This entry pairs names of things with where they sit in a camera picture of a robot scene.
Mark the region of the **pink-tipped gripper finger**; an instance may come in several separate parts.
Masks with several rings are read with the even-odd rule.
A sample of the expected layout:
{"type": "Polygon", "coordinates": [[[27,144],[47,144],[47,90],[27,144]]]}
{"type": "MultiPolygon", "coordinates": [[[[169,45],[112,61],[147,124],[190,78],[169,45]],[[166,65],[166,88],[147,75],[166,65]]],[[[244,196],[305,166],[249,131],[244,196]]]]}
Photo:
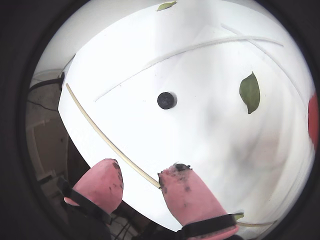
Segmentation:
{"type": "Polygon", "coordinates": [[[175,163],[158,173],[164,201],[182,225],[176,240],[241,240],[235,215],[229,214],[189,166],[175,163]]]}
{"type": "Polygon", "coordinates": [[[90,168],[74,185],[60,177],[57,187],[67,205],[68,222],[81,240],[110,240],[111,213],[123,198],[122,171],[106,158],[90,168]]]}

